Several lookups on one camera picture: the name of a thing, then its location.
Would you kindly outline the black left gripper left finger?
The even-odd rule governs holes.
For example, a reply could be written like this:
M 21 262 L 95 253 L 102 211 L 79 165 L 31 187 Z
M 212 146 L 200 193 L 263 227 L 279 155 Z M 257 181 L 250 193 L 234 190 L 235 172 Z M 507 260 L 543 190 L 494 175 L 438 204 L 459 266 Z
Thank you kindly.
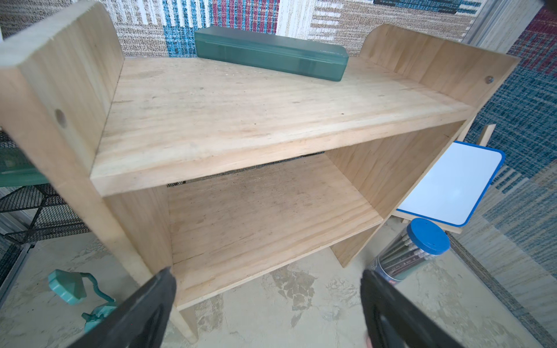
M 171 268 L 162 269 L 122 303 L 100 291 L 92 275 L 86 276 L 108 302 L 82 314 L 84 335 L 71 347 L 161 346 L 177 289 Z

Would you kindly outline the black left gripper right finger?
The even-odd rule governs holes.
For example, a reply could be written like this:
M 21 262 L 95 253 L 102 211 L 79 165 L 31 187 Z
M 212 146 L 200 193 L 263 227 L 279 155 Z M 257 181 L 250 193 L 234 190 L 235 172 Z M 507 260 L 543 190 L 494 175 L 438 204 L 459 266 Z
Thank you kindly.
M 361 304 L 372 347 L 460 347 L 392 284 L 365 269 Z

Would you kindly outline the dark green pencil case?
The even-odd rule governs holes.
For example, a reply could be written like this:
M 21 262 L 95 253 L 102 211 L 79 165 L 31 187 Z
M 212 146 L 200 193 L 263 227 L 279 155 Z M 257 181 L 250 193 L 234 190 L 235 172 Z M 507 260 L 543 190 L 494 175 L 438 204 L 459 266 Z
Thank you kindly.
M 199 58 L 335 82 L 349 60 L 343 46 L 218 26 L 195 31 L 194 40 Z

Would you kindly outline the blue-lid pencil canister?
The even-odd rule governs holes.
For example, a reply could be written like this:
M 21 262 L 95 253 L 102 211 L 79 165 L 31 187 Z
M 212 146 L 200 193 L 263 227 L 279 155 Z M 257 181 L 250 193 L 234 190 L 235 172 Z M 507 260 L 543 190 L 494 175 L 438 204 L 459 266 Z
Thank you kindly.
M 392 285 L 399 284 L 451 248 L 448 235 L 421 217 L 413 219 L 380 253 L 368 269 Z

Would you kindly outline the wooden two-tier shelf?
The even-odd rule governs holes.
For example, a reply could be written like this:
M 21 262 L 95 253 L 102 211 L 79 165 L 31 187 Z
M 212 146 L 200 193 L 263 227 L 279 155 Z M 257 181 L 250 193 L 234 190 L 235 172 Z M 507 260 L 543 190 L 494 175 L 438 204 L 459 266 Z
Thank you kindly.
M 171 322 L 325 248 L 347 266 L 519 59 L 381 25 L 341 81 L 127 58 L 80 1 L 1 44 L 1 127 Z

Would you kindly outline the teal giraffe desk lamp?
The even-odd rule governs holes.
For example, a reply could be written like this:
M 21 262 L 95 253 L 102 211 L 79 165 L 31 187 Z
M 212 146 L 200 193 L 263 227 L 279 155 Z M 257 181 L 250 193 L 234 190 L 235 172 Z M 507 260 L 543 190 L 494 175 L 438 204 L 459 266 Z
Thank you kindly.
M 99 288 L 97 279 L 90 273 L 56 269 L 48 275 L 49 288 L 69 305 L 77 305 L 87 297 L 84 279 L 91 282 L 94 293 L 105 301 L 92 312 L 82 313 L 81 317 L 85 320 L 84 332 L 87 334 L 114 312 L 119 304 Z

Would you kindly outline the small whiteboard on easel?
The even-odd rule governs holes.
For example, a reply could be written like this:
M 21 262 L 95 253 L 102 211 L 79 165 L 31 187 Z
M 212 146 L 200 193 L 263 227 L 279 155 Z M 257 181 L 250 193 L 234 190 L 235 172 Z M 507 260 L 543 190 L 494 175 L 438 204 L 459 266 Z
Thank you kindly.
M 476 144 L 453 142 L 393 215 L 425 218 L 446 232 L 462 233 L 506 159 L 487 146 L 495 128 L 485 126 Z

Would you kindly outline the green tray on rack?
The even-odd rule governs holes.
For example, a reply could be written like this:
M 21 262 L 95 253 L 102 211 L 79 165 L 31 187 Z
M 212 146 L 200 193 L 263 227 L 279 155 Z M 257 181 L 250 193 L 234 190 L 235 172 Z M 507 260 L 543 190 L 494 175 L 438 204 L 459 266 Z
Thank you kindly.
M 1 148 L 1 187 L 48 184 L 49 180 L 18 148 Z

